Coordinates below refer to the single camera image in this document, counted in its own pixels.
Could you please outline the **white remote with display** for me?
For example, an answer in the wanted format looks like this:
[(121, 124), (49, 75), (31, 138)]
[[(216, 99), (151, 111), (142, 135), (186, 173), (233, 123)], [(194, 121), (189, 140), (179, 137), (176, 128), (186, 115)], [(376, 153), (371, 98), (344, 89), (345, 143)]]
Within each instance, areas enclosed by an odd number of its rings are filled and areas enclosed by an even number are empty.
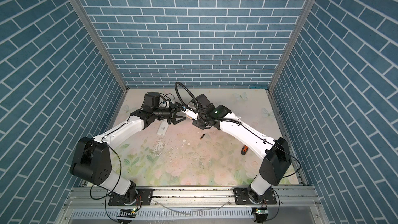
[(198, 114), (193, 112), (192, 110), (186, 109), (184, 111), (184, 113), (185, 113), (186, 117), (188, 117), (190, 119), (196, 120), (198, 118)]

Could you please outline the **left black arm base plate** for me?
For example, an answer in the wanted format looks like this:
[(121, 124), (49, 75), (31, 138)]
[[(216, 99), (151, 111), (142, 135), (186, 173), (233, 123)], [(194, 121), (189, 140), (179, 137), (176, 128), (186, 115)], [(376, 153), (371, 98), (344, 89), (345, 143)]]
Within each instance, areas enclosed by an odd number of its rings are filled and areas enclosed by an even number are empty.
[(125, 195), (111, 193), (108, 204), (110, 206), (145, 206), (150, 205), (154, 189), (152, 188), (133, 188), (129, 189)]

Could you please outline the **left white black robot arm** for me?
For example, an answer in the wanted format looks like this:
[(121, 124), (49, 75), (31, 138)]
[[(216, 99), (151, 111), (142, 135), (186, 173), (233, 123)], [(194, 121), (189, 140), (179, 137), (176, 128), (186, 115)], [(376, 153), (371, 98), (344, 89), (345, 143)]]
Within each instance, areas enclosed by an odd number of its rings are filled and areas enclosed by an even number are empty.
[(163, 106), (161, 96), (158, 92), (146, 93), (141, 108), (130, 113), (124, 122), (93, 138), (81, 138), (75, 148), (70, 173), (132, 202), (136, 196), (135, 183), (113, 170), (110, 154), (116, 154), (115, 149), (120, 144), (155, 120), (178, 124), (186, 119), (177, 115), (186, 110), (185, 106), (173, 101), (166, 101)]

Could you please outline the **orange black screwdriver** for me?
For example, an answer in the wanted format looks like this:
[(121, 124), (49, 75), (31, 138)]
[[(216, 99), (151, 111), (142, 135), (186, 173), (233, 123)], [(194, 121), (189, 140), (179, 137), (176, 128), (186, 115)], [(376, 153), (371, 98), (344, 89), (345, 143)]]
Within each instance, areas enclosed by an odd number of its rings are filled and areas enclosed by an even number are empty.
[(245, 145), (245, 146), (243, 146), (242, 149), (241, 149), (241, 154), (242, 154), (242, 155), (245, 155), (245, 154), (247, 153), (247, 151), (248, 151), (248, 147)]

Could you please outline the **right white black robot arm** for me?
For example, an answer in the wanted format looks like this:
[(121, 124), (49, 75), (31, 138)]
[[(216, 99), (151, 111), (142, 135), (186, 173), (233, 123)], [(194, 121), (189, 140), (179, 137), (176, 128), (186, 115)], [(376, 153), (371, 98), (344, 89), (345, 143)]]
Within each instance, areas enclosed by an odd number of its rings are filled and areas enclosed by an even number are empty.
[(214, 107), (208, 98), (201, 94), (191, 100), (186, 114), (193, 118), (193, 125), (205, 129), (215, 127), (223, 131), (253, 151), (261, 160), (258, 175), (249, 185), (255, 196), (262, 196), (272, 186), (277, 186), (292, 164), (288, 142), (262, 134), (239, 119), (229, 108)]

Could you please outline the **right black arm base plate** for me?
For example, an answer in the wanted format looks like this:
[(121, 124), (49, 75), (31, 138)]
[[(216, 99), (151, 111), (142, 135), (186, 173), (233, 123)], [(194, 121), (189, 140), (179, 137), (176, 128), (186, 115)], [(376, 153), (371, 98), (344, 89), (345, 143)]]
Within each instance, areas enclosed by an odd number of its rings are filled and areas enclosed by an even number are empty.
[(249, 204), (276, 204), (276, 194), (272, 188), (269, 188), (264, 194), (258, 195), (249, 186), (236, 187), (232, 190), (235, 204), (249, 205)]

